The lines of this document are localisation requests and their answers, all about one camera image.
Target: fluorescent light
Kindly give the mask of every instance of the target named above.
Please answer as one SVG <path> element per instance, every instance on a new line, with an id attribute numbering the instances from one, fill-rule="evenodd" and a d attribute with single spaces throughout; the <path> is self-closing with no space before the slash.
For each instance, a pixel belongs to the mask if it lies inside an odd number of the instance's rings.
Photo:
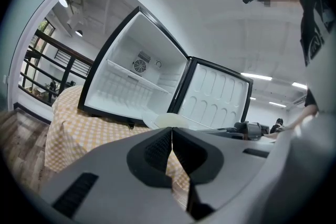
<path id="1" fill-rule="evenodd" d="M 293 82 L 292 86 L 303 88 L 305 90 L 307 89 L 307 85 L 299 84 L 299 83 L 296 83 L 296 82 Z"/>
<path id="2" fill-rule="evenodd" d="M 83 36 L 83 32 L 82 32 L 82 30 L 77 30 L 77 31 L 75 31 L 75 33 L 76 33 L 78 36 L 80 36 L 80 37 Z"/>
<path id="3" fill-rule="evenodd" d="M 59 0 L 58 1 L 63 7 L 67 8 L 68 7 L 68 2 L 66 0 Z"/>
<path id="4" fill-rule="evenodd" d="M 272 77 L 265 77 L 261 75 L 248 74 L 248 73 L 240 73 L 240 74 L 242 74 L 243 76 L 249 77 L 249 78 L 272 80 Z"/>
<path id="5" fill-rule="evenodd" d="M 273 104 L 273 105 L 277 105 L 277 106 L 280 106 L 282 108 L 285 108 L 286 106 L 284 104 L 277 104 L 277 103 L 273 103 L 273 102 L 269 102 L 270 104 Z"/>

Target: mini fridge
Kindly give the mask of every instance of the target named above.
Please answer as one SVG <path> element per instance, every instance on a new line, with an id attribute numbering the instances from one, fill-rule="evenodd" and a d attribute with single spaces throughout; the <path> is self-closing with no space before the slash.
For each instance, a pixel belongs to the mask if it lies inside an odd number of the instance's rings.
<path id="1" fill-rule="evenodd" d="M 245 120 L 252 85 L 237 72 L 188 56 L 148 10 L 137 7 L 98 53 L 78 108 L 142 124 L 144 114 L 170 112 L 195 130 L 218 129 Z"/>

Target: checkered tablecloth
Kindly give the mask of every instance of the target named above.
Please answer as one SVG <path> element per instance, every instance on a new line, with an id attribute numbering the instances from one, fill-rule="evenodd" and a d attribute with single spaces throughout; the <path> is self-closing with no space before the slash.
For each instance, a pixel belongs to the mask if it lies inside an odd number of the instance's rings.
<path id="1" fill-rule="evenodd" d="M 54 119 L 47 135 L 45 166 L 56 172 L 97 146 L 150 130 L 137 125 L 131 130 L 125 123 L 90 117 L 77 109 L 81 91 L 82 86 L 66 89 L 52 106 Z M 168 159 L 166 174 L 188 191 L 189 178 L 173 151 Z"/>

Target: fan vent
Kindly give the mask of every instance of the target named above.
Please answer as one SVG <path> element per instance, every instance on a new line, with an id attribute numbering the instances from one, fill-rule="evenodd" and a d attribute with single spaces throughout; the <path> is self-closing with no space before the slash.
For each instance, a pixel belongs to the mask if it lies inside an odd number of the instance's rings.
<path id="1" fill-rule="evenodd" d="M 145 54 L 143 51 L 139 52 L 138 57 L 147 63 L 149 63 L 151 60 L 151 57 L 148 54 Z"/>
<path id="2" fill-rule="evenodd" d="M 136 72 L 142 73 L 146 70 L 146 63 L 143 60 L 137 60 L 134 63 L 134 69 Z"/>

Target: door shelf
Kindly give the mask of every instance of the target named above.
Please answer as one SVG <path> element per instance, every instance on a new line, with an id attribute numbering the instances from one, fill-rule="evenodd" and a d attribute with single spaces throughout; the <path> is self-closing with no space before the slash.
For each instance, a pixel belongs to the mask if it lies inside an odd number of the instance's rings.
<path id="1" fill-rule="evenodd" d="M 150 89 L 153 89 L 153 90 L 158 90 L 158 91 L 162 91 L 164 93 L 169 93 L 165 89 L 162 89 L 161 87 L 155 85 L 153 82 L 150 82 L 149 80 L 144 79 L 143 77 L 134 74 L 130 70 L 127 70 L 126 68 L 123 68 L 122 66 L 116 64 L 115 62 L 112 62 L 108 59 L 106 61 L 107 61 L 108 66 L 111 69 L 113 69 L 114 71 L 117 71 L 118 73 L 122 73 L 124 75 L 127 75 L 128 77 L 132 78 L 134 82 L 137 82 L 137 83 L 139 83 L 141 85 L 144 85 L 144 86 L 146 86 Z"/>

